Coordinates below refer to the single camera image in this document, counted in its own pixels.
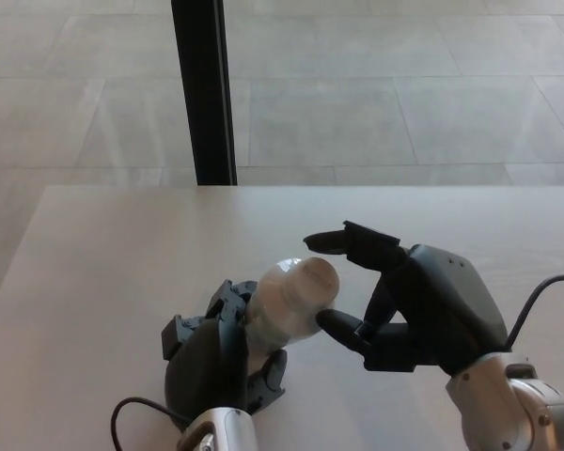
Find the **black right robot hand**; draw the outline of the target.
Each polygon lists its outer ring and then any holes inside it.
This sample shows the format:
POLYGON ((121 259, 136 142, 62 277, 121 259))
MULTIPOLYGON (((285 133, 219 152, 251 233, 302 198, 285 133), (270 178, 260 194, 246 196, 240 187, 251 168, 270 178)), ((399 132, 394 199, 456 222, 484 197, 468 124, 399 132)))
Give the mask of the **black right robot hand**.
POLYGON ((466 258, 424 244, 404 248, 400 239, 352 222, 304 242, 312 252, 343 255, 381 275, 361 319, 332 308, 316 316, 329 336, 363 357, 366 370, 436 365, 454 376, 509 350, 505 321, 466 258))

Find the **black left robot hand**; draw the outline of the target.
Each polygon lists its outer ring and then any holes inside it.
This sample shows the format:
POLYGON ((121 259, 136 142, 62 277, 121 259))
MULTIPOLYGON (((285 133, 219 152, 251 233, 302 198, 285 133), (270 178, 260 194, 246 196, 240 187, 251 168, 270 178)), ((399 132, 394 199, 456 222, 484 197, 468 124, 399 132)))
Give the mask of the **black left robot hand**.
POLYGON ((255 414, 285 394, 284 350, 274 351, 259 369, 248 369, 244 314, 256 288, 255 281, 226 280, 203 316, 176 315, 162 330, 165 406, 182 417, 174 422, 178 428, 213 408, 255 414))

